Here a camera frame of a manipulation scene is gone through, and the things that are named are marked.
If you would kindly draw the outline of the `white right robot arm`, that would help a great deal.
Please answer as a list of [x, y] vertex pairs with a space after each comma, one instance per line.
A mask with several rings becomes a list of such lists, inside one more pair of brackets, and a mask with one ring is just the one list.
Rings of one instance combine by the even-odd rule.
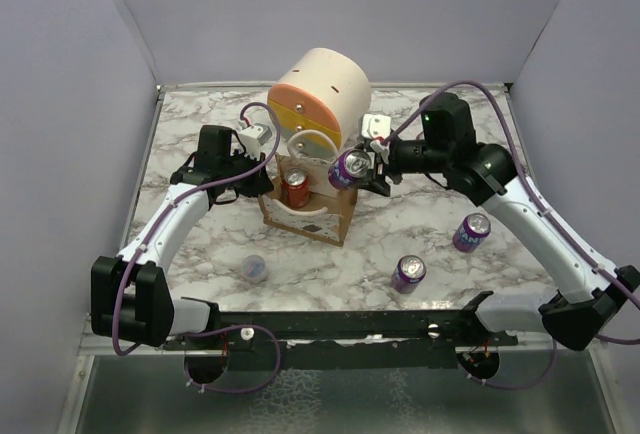
[[550, 206], [519, 161], [498, 144], [477, 141], [469, 104], [451, 92], [425, 98], [424, 137], [403, 140], [387, 116], [367, 114], [361, 145], [373, 164], [362, 188], [383, 196], [405, 174], [440, 174], [449, 190], [503, 224], [553, 279], [539, 297], [490, 295], [459, 321], [461, 337], [481, 345], [500, 331], [546, 332], [584, 350], [639, 286], [639, 271], [598, 253]]

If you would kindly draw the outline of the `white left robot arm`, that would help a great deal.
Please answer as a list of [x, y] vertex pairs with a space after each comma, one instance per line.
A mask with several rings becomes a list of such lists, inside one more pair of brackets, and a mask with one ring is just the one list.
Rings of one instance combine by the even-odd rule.
[[273, 190], [262, 151], [270, 136], [264, 124], [200, 130], [196, 151], [171, 174], [151, 220], [116, 256], [101, 256], [92, 265], [94, 334], [152, 347], [181, 334], [202, 349], [218, 342], [214, 305], [172, 297], [166, 275], [192, 228], [213, 206], [226, 204], [225, 193], [257, 198]]

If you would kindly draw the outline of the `red soda can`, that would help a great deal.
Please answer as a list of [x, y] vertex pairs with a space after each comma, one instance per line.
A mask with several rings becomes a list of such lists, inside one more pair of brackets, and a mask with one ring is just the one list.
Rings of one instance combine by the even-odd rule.
[[282, 186], [290, 208], [299, 209], [309, 202], [309, 178], [302, 168], [287, 169], [282, 178]]

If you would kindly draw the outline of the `brown canvas bag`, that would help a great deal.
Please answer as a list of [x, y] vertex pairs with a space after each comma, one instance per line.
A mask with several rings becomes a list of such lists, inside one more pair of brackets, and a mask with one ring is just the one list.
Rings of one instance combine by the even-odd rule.
[[[276, 156], [274, 189], [259, 198], [259, 206], [266, 225], [341, 247], [351, 225], [358, 192], [337, 190], [329, 182], [329, 167], [338, 156], [334, 143], [329, 144], [327, 159], [302, 152], [313, 137], [330, 140], [326, 134], [308, 129], [292, 135], [286, 142], [287, 153]], [[304, 171], [309, 180], [308, 202], [299, 208], [290, 206], [285, 189], [285, 174], [292, 168]]]

